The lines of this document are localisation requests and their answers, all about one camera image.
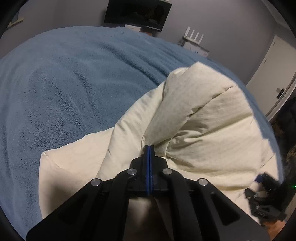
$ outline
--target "blue blanket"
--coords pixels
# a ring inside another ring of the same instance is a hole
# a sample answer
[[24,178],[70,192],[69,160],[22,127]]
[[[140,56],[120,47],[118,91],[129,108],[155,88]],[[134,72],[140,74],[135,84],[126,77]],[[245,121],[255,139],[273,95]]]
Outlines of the blue blanket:
[[159,38],[126,28],[61,28],[2,58],[0,205],[19,234],[24,238],[41,220],[38,171],[43,151],[114,126],[172,70],[197,61],[242,88],[263,137],[280,159],[269,124],[240,80],[221,65]]

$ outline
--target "folded fabric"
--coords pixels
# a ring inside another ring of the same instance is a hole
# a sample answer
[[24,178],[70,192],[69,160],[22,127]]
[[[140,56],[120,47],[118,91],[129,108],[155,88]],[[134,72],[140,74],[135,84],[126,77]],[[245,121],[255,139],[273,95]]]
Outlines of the folded fabric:
[[[144,145],[151,144],[169,168],[185,178],[208,179],[249,215],[244,189],[260,172],[278,179],[275,154],[241,89],[198,62],[171,72],[114,128],[44,152],[39,170],[42,217],[95,176],[107,180],[129,168]],[[133,202],[135,210],[145,206],[141,202]]]

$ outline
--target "black tv screen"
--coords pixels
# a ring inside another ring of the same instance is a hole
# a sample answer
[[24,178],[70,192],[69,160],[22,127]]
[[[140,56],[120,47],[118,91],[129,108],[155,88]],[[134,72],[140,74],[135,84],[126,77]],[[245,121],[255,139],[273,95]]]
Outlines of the black tv screen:
[[172,4],[162,0],[109,0],[105,23],[163,29]]

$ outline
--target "silver screw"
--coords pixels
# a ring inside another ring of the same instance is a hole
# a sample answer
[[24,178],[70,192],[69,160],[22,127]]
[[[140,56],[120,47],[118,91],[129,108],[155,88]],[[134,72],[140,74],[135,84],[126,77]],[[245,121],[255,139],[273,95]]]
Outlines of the silver screw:
[[169,175],[169,174],[172,174],[172,169],[170,169],[170,168],[165,168],[165,169],[163,169],[163,173],[164,174],[166,174],[166,175]]
[[200,185],[202,185],[202,186],[206,186],[206,185],[207,185],[207,180],[204,179],[204,178],[201,178],[201,179],[198,180],[198,183],[199,183]]
[[128,169],[128,174],[129,175],[135,175],[136,173],[137,173],[137,170],[136,169],[134,169],[134,168]]
[[95,178],[93,180],[91,180],[91,185],[92,186],[99,186],[101,184],[101,180],[98,178]]

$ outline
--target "white door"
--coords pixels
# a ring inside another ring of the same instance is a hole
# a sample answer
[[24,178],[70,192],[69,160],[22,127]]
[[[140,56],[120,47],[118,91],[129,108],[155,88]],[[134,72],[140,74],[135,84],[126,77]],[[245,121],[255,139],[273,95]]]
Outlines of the white door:
[[296,50],[275,35],[261,65],[247,84],[263,114],[277,103],[279,91],[287,89],[295,72]]

